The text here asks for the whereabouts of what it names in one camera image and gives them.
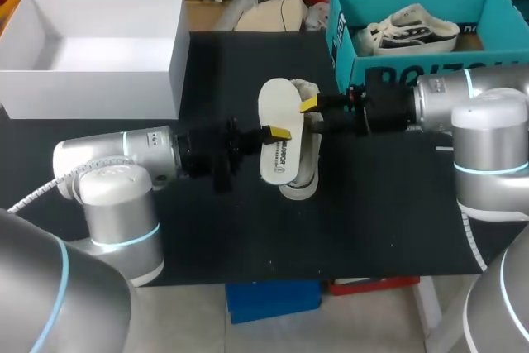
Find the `coiled cable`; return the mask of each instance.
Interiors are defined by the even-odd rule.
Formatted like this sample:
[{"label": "coiled cable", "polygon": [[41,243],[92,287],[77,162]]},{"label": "coiled cable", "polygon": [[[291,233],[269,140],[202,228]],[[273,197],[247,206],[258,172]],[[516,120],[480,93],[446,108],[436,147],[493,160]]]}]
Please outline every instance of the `coiled cable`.
[{"label": "coiled cable", "polygon": [[9,208],[7,212],[10,212],[11,214],[16,214],[21,209],[23,209],[25,206],[27,206],[28,204],[30,204],[31,202],[35,201],[37,198],[42,196],[44,193],[47,193],[51,189],[62,184],[66,179],[74,178],[84,173],[85,171],[90,171],[93,169],[100,169],[108,165],[131,165],[131,164],[134,164],[134,160],[127,159],[124,157],[105,158],[105,159],[89,161],[88,163],[84,165],[75,167],[74,169],[72,169],[71,171],[69,171],[68,173],[60,177],[52,179],[47,184],[42,185],[40,188],[34,190],[33,192],[25,196],[22,200],[20,200],[18,203],[16,203],[14,206]]}]

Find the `open white box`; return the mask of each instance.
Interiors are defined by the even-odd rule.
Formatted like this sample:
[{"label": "open white box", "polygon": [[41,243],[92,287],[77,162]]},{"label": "open white box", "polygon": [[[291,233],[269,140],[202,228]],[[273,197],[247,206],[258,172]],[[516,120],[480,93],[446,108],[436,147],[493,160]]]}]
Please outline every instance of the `open white box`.
[{"label": "open white box", "polygon": [[177,119],[188,48],[183,0],[21,0],[0,103],[14,119]]}]

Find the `black table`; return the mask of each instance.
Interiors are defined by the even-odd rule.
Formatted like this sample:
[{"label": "black table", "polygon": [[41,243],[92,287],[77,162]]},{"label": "black table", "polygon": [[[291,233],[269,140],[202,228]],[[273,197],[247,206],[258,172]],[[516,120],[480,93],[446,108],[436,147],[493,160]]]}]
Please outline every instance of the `black table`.
[{"label": "black table", "polygon": [[[257,96],[284,77],[336,91],[321,33],[193,34],[181,119],[5,121],[0,126],[0,207],[50,180],[59,141],[171,125],[176,131],[236,116],[259,125]],[[155,195],[165,268],[155,285],[478,273],[455,201],[451,145],[408,132],[355,139],[325,136],[317,194],[284,198],[246,158],[231,193],[210,179],[177,181]],[[86,237],[82,208],[55,190],[20,215],[65,240]],[[472,221],[489,263],[525,224]]]}]

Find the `floor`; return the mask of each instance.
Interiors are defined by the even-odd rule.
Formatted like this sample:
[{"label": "floor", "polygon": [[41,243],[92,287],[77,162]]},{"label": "floor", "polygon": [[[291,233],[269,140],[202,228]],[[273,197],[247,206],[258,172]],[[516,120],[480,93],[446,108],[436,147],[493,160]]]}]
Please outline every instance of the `floor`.
[{"label": "floor", "polygon": [[[457,276],[436,278],[442,307],[458,285]],[[142,352],[424,352],[411,289],[325,296],[316,311],[236,326],[223,285],[143,288],[138,294],[145,318]],[[452,353],[467,351],[460,341]]]}]

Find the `sneaker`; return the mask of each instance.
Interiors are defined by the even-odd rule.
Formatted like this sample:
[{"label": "sneaker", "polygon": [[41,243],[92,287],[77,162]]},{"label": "sneaker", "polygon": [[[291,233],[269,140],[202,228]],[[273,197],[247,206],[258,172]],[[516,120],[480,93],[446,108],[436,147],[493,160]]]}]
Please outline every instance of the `sneaker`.
[{"label": "sneaker", "polygon": [[454,49],[460,28],[430,15],[420,4],[371,23],[355,36],[359,56],[447,53]]},{"label": "sneaker", "polygon": [[[298,89],[302,101],[312,98],[320,92],[314,83],[304,80],[292,80],[292,83]],[[305,117],[307,122],[323,121],[323,116],[318,112],[306,113]],[[279,186],[279,191],[283,196],[291,200],[305,200],[316,192],[319,181],[317,163],[321,143],[321,134],[312,134],[307,129],[303,131],[298,175],[290,184]]]}]

